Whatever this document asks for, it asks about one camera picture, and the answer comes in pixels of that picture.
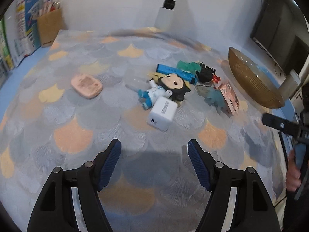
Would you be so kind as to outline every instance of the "pink soap dish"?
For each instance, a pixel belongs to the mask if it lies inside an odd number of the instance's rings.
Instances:
[[[83,97],[91,99],[103,89],[102,83],[91,75],[79,74],[72,78],[72,87]]]

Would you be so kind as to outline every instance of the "metal screw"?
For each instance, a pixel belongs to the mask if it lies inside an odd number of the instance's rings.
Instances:
[[[224,164],[223,164],[222,162],[219,162],[219,161],[216,162],[215,165],[216,165],[217,168],[222,168],[222,167],[224,167]]]
[[[92,161],[87,161],[84,165],[85,165],[85,167],[92,167],[93,162]]]
[[[61,167],[55,167],[54,169],[53,169],[53,172],[54,173],[59,173],[61,171]]]
[[[253,167],[248,167],[248,172],[249,173],[255,173],[255,169]]]

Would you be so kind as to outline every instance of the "pink box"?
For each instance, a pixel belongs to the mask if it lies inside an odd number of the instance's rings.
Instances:
[[[239,100],[230,81],[225,81],[218,89],[221,91],[226,103],[228,104],[228,112],[234,115],[239,110]]]

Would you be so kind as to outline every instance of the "pink case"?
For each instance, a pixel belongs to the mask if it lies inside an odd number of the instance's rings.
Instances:
[[[220,89],[226,103],[228,104],[228,112],[234,115],[239,109],[239,100],[230,82],[223,82],[218,89]]]
[[[91,99],[97,96],[103,89],[101,82],[93,76],[80,74],[72,78],[71,85],[85,98]]]

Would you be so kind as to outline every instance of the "book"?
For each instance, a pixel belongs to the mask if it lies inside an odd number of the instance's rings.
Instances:
[[[5,35],[4,21],[1,19],[0,21],[0,54],[6,62],[7,66],[10,70],[14,68],[12,58],[9,52],[9,48],[7,47],[7,40]]]
[[[24,0],[16,8],[17,31],[25,56],[32,54],[41,46],[37,28],[39,3],[40,0]]]
[[[9,48],[14,67],[17,67],[24,58],[24,49],[17,33],[16,5],[17,0],[14,0],[4,14],[7,46]]]

